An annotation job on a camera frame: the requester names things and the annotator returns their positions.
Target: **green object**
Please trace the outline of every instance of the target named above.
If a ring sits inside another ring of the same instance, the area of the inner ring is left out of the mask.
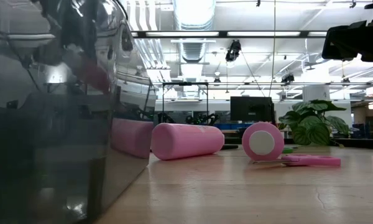
[[[282,154],[290,154],[293,153],[293,149],[289,147],[285,147],[282,151]]]
[[[289,126],[293,132],[295,143],[307,146],[312,142],[322,146],[330,144],[331,127],[340,133],[349,134],[348,125],[335,116],[325,116],[327,111],[344,111],[326,100],[312,100],[296,103],[289,111],[279,118],[280,128]]]

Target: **pink handle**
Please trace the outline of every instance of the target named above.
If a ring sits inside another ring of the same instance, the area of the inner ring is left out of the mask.
[[[282,160],[287,162],[288,166],[340,166],[341,159],[331,156],[311,156],[311,155],[286,155]]]

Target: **wooden table surface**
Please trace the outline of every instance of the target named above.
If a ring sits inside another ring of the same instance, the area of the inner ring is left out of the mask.
[[[96,223],[373,223],[373,150],[315,154],[342,166],[252,164],[242,149],[177,161],[152,155]]]

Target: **black monitor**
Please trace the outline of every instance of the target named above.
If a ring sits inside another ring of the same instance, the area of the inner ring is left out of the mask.
[[[231,121],[268,121],[275,123],[272,98],[231,96]]]

